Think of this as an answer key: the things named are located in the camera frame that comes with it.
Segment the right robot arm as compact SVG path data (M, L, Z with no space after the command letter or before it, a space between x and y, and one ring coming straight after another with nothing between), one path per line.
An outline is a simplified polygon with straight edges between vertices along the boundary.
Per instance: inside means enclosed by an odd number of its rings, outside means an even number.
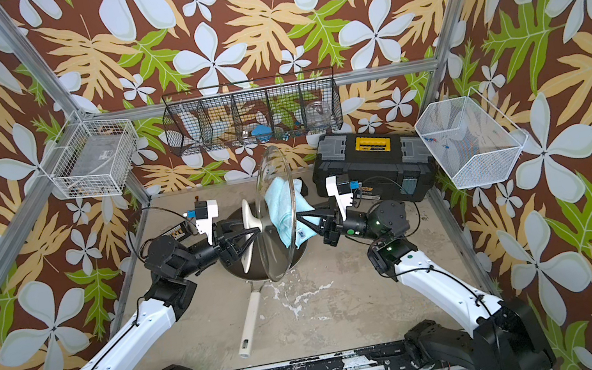
M334 246L342 236L366 238L378 275L408 286L451 316L458 329L421 321L404 343L413 366L469 370L551 370L557 359L542 326L520 299L486 293L430 260L406 236L404 204L378 202L368 213L326 208L299 212L298 222Z

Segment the light blue cloth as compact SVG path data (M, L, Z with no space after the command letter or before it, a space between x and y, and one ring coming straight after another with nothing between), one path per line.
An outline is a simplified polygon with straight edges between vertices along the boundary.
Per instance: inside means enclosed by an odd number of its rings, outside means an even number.
M293 195L290 196L290 182L284 178L278 177L269 185L265 193L265 202L269 209L270 220L278 231L281 242L286 247L290 247L295 242L295 247L302 247L299 242L298 232L308 230L304 224L296 222L296 232L293 232L292 214L298 206L301 211L313 210L311 206L301 195L297 195L293 188Z

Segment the glass pot lid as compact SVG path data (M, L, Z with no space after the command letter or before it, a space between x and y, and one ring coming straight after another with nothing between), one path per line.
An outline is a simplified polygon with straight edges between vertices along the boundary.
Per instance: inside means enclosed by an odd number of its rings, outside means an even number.
M243 233L247 235L241 259L247 273L259 270L269 281L281 280L292 267L297 250L296 193L291 169L279 148L263 155L256 197L242 202Z

